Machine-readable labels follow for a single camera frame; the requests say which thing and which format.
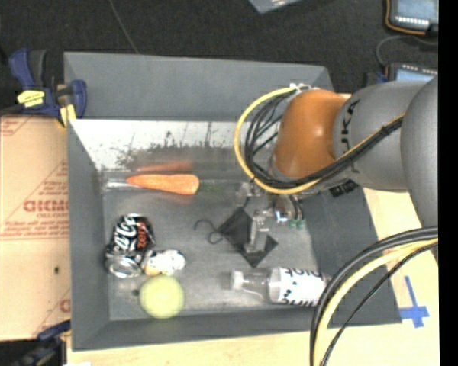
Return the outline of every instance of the black floor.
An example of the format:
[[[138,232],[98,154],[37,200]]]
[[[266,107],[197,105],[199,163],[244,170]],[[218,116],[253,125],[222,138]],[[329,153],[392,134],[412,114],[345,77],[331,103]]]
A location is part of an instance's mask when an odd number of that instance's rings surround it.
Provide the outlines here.
[[[383,24],[382,0],[303,0],[267,14],[247,0],[112,1],[140,53],[322,65],[339,92],[355,92],[379,72],[375,48],[397,35]],[[6,53],[48,50],[47,82],[62,79],[64,50],[134,53],[108,0],[0,0],[0,16]],[[411,41],[387,43],[382,58],[438,65],[436,47]],[[0,61],[0,108],[19,89]],[[0,365],[32,345],[0,344]]]

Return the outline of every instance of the cable bundle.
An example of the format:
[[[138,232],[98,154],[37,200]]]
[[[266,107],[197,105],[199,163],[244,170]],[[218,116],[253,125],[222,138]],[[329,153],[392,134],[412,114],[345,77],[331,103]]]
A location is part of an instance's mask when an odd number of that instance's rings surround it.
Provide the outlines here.
[[[322,183],[323,181],[328,180],[329,178],[335,176],[336,174],[349,167],[353,162],[371,150],[377,143],[379,143],[385,137],[402,126],[404,114],[401,114],[395,119],[389,121],[386,125],[382,126],[381,129],[377,130],[374,134],[358,143],[356,146],[351,148],[327,167],[324,167],[323,169],[311,175],[305,176],[304,178],[292,181],[279,180],[272,176],[261,165],[258,165],[254,160],[254,156],[257,154],[257,152],[259,152],[266,144],[273,140],[276,137],[276,133],[274,133],[269,139],[265,140],[264,143],[261,143],[258,146],[256,146],[256,142],[263,136],[266,131],[268,131],[271,126],[274,126],[277,122],[280,121],[281,116],[277,115],[276,108],[281,104],[282,100],[287,99],[290,95],[295,94],[298,90],[300,90],[300,88],[281,88],[256,99],[241,114],[234,130],[234,152],[240,167],[244,170],[246,175],[252,181],[254,181],[255,184],[270,193],[297,194],[315,186],[317,183]],[[243,123],[248,118],[248,116],[260,105],[261,109],[255,114],[255,117],[251,122],[247,132],[243,155],[240,150],[239,137],[241,127],[243,126]]]
[[[376,242],[369,248],[362,251],[354,259],[343,266],[338,273],[333,276],[326,289],[321,295],[311,322],[311,351],[310,365],[325,366],[331,355],[337,340],[342,335],[344,329],[352,318],[361,310],[363,305],[375,292],[406,262],[416,255],[431,250],[438,245],[438,228],[429,227],[418,230],[409,230],[390,236]],[[350,314],[347,321],[341,326],[335,337],[324,347],[322,331],[327,328],[331,321],[334,311],[347,292],[362,278],[367,276],[378,267],[400,259],[394,267],[388,271],[373,287],[373,289],[363,298],[355,310]]]

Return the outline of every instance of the cardboard sheet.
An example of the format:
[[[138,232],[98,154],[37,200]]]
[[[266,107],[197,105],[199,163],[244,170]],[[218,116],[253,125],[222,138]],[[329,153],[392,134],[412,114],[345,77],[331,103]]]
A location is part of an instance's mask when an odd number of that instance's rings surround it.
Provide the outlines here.
[[[57,120],[0,120],[0,341],[69,318],[66,131]]]

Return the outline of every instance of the blue tape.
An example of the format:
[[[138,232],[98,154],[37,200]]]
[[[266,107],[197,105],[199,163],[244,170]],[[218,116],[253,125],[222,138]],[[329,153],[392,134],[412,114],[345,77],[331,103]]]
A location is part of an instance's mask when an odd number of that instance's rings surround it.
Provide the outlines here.
[[[426,307],[418,306],[418,302],[415,298],[414,291],[412,290],[411,279],[409,276],[404,276],[405,284],[407,285],[407,289],[409,295],[411,296],[412,300],[412,307],[402,307],[398,308],[400,312],[400,317],[404,319],[411,319],[412,323],[414,324],[414,328],[420,328],[424,326],[422,321],[423,318],[429,317],[429,312],[427,311]]]

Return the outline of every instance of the tennis ball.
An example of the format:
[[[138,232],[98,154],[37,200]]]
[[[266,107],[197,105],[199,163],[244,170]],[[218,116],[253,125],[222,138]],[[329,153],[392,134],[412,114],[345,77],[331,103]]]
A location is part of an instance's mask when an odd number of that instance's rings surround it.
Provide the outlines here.
[[[139,304],[155,319],[169,319],[183,308],[185,295],[182,286],[168,275],[157,275],[145,281],[139,289]]]

